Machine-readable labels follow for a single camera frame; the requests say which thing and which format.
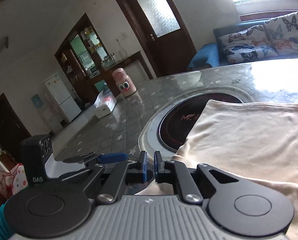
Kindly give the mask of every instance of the cartoon face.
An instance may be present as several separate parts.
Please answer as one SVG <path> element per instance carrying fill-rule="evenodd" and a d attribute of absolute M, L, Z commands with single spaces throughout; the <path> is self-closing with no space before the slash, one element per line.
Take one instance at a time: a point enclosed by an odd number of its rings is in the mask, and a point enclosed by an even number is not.
<path fill-rule="evenodd" d="M 129 80 L 126 79 L 126 81 L 124 81 L 122 84 L 119 84 L 118 87 L 121 91 L 128 91 L 128 89 L 129 89 Z"/>

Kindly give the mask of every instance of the cartoon eye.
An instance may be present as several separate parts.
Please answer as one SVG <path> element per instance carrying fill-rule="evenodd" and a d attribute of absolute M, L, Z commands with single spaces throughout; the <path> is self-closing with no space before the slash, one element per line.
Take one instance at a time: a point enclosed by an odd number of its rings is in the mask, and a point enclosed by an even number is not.
<path fill-rule="evenodd" d="M 128 82 L 124 82 L 123 85 L 124 85 L 125 88 L 129 88 L 129 83 Z"/>

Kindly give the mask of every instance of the blue sofa armrest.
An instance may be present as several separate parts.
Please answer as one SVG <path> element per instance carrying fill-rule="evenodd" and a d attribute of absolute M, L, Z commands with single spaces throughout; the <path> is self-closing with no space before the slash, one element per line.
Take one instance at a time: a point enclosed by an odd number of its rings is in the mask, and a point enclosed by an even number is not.
<path fill-rule="evenodd" d="M 205 44 L 191 60 L 188 71 L 204 69 L 206 64 L 211 67 L 220 65 L 219 49 L 216 43 Z"/>

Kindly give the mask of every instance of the frosted glass panel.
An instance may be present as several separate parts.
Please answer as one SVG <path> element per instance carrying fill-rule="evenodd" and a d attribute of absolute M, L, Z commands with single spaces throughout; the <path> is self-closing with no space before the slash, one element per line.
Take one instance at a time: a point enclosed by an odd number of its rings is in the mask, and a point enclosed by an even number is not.
<path fill-rule="evenodd" d="M 180 29 L 166 0 L 137 0 L 157 37 Z"/>

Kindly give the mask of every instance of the metal screw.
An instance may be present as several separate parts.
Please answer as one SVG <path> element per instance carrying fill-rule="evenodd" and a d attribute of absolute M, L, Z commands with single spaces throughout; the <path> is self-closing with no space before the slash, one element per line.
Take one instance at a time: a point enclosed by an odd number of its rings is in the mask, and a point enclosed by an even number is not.
<path fill-rule="evenodd" d="M 98 196 L 98 199 L 101 201 L 101 202 L 110 202 L 113 200 L 113 196 L 110 195 L 110 194 L 100 194 Z"/>
<path fill-rule="evenodd" d="M 201 197 L 196 194 L 188 194 L 184 199 L 190 203 L 197 203 L 201 200 Z"/>

